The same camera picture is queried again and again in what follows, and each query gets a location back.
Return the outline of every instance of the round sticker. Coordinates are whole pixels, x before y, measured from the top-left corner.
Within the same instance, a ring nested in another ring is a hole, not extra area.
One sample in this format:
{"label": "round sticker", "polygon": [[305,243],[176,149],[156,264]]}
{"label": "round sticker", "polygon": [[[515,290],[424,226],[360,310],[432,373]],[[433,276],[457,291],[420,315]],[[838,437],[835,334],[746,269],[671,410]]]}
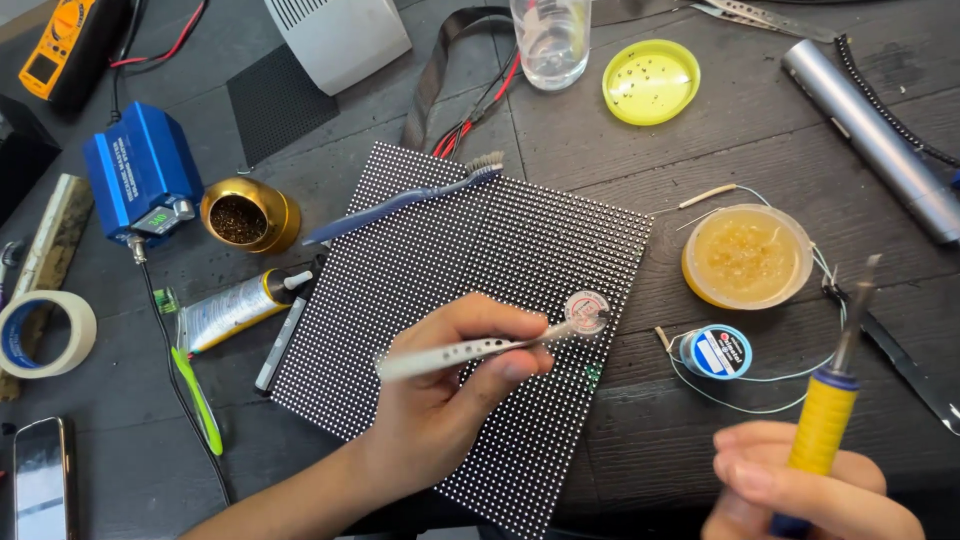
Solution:
{"label": "round sticker", "polygon": [[597,317],[601,311],[610,312],[607,299],[598,292],[582,290],[567,299],[564,316],[577,333],[595,334],[607,326],[606,317]]}

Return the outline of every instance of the yellow lid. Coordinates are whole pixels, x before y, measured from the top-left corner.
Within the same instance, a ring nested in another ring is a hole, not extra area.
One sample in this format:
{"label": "yellow lid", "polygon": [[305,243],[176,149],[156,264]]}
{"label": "yellow lid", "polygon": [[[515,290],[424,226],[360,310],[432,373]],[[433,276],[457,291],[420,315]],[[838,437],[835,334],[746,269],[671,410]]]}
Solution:
{"label": "yellow lid", "polygon": [[700,64],[666,39],[649,39],[617,53],[603,74],[603,97],[619,119],[653,126],[676,116],[700,87]]}

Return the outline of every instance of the blue soldering station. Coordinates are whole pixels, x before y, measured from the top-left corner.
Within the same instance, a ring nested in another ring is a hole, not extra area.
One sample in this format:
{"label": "blue soldering station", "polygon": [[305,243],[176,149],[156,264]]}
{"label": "blue soldering station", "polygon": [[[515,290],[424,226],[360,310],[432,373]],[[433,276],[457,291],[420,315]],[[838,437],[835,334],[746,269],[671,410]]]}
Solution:
{"label": "blue soldering station", "polygon": [[133,102],[84,144],[84,158],[107,239],[142,252],[196,216],[204,185],[183,128],[166,112]]}

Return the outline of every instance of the white device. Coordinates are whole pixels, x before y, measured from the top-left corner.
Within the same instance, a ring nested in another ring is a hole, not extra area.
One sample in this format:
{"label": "white device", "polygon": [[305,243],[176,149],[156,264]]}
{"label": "white device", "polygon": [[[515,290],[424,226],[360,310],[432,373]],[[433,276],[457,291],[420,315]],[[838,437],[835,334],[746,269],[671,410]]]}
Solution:
{"label": "white device", "polygon": [[294,56],[327,95],[413,47],[393,0],[264,1]]}

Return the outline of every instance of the silver cylinder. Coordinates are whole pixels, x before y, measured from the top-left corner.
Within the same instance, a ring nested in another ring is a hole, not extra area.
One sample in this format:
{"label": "silver cylinder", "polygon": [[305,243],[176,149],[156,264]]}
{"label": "silver cylinder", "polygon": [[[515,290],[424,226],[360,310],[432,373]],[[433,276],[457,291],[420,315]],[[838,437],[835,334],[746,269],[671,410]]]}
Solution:
{"label": "silver cylinder", "polygon": [[949,188],[812,41],[787,51],[782,64],[937,243],[960,239],[960,204]]}

